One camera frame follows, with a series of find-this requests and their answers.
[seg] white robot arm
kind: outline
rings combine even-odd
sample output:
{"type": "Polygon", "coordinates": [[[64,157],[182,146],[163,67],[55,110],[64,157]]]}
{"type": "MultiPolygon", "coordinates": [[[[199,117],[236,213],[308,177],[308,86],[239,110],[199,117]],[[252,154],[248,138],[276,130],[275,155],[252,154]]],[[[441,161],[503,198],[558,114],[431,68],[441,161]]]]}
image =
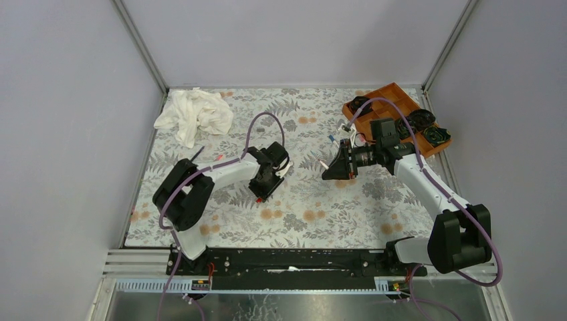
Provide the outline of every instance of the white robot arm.
{"type": "Polygon", "coordinates": [[[189,159],[182,159],[154,194],[153,203],[162,211],[173,191],[185,179],[201,169],[211,169],[196,176],[184,187],[165,213],[183,253],[189,259],[196,259],[207,247],[199,231],[199,221],[213,191],[239,181],[249,181],[248,187],[258,197],[257,202],[264,202],[284,181],[283,176],[292,165],[288,152],[278,142],[261,150],[250,147],[238,161],[223,167],[219,166],[221,163],[198,166],[189,159]]]}
{"type": "Polygon", "coordinates": [[[382,165],[409,187],[435,223],[430,237],[408,237],[386,244],[386,250],[392,250],[399,263],[433,265],[439,272],[449,273],[489,261],[492,252],[486,239],[453,202],[467,209],[490,236],[486,207],[470,205],[429,168],[421,155],[421,161],[417,158],[412,143],[400,143],[393,119],[374,120],[371,128],[376,143],[353,147],[349,140],[342,140],[322,178],[352,179],[358,175],[358,167],[382,165]]]}

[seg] wooden tray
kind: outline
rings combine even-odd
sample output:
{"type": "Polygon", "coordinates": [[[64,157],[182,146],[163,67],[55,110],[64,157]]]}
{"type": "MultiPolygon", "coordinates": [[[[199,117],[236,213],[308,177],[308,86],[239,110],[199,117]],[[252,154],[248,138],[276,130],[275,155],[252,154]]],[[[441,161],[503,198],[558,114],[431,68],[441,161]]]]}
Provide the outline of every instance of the wooden tray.
{"type": "MultiPolygon", "coordinates": [[[[411,97],[408,96],[402,90],[402,88],[400,88],[394,82],[380,89],[377,89],[373,92],[369,92],[366,95],[364,95],[364,97],[386,98],[392,101],[394,104],[396,104],[396,106],[398,106],[398,108],[400,108],[400,110],[403,112],[404,116],[408,116],[412,111],[420,109],[419,105],[416,104],[416,102],[414,102],[413,99],[411,99],[411,97]]],[[[352,113],[350,112],[350,109],[348,107],[349,103],[350,102],[347,102],[343,105],[342,113],[348,119],[351,119],[352,113]]],[[[372,102],[371,104],[372,104],[372,112],[369,112],[364,116],[360,116],[354,121],[357,131],[363,133],[365,137],[368,137],[368,139],[372,137],[372,131],[370,130],[371,120],[378,118],[388,118],[388,117],[394,118],[394,120],[400,118],[398,112],[387,102],[376,101],[376,102],[372,102]]],[[[433,147],[431,146],[431,144],[429,144],[429,142],[425,139],[425,137],[423,137],[421,132],[415,133],[415,138],[417,139],[417,144],[419,145],[419,151],[426,158],[430,157],[431,155],[437,154],[438,152],[441,152],[443,149],[447,148],[453,141],[452,139],[449,139],[449,141],[444,142],[443,144],[437,147],[433,147]]],[[[412,142],[411,137],[402,140],[402,142],[412,142]]]]}

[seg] crumpled towel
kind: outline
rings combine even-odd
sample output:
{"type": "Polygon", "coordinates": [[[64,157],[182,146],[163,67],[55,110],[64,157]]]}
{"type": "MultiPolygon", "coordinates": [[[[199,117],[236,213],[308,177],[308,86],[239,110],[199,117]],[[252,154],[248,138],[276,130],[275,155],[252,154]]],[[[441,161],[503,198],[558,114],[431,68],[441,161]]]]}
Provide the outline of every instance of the crumpled towel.
{"type": "Polygon", "coordinates": [[[154,128],[169,129],[179,126],[175,140],[193,148],[197,128],[215,135],[229,132],[234,114],[220,94],[192,90],[172,90],[154,128]]]}

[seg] gray wall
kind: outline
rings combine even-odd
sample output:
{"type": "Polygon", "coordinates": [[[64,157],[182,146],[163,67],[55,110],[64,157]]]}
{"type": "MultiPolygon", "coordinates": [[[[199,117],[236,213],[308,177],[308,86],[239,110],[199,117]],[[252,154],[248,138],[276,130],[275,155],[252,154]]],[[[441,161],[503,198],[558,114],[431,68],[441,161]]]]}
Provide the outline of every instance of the gray wall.
{"type": "Polygon", "coordinates": [[[160,92],[110,1],[0,9],[0,320],[84,320],[160,92]]]}
{"type": "Polygon", "coordinates": [[[126,0],[169,86],[421,84],[467,0],[126,0]]]}
{"type": "Polygon", "coordinates": [[[430,92],[463,194],[491,210],[515,320],[567,313],[567,2],[481,1],[430,92]]]}

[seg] floral tablecloth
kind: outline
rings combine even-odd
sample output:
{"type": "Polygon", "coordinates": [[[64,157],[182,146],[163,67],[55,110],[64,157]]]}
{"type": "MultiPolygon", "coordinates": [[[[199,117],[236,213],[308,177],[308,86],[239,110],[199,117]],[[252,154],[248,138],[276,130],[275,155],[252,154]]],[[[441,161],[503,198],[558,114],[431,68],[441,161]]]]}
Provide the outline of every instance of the floral tablecloth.
{"type": "MultiPolygon", "coordinates": [[[[219,92],[234,112],[229,134],[197,132],[192,149],[179,145],[176,128],[158,130],[140,193],[130,218],[125,246],[169,246],[173,239],[158,226],[158,210],[152,196],[173,165],[191,158],[201,146],[195,162],[209,163],[219,155],[231,159],[244,147],[251,119],[263,111],[277,115],[286,131],[285,148],[293,167],[266,203],[256,197],[246,182],[215,191],[209,199],[199,229],[216,247],[319,247],[381,248],[392,239],[407,235],[429,235],[433,222],[425,208],[398,179],[379,166],[359,169],[351,181],[323,181],[320,158],[330,162],[336,147],[328,136],[344,120],[343,103],[370,89],[226,89],[219,92]]],[[[405,91],[417,101],[415,89],[405,91]]],[[[252,131],[251,146],[267,147],[280,141],[273,118],[260,118],[252,131]]],[[[434,171],[439,165],[428,158],[434,171]]]]}

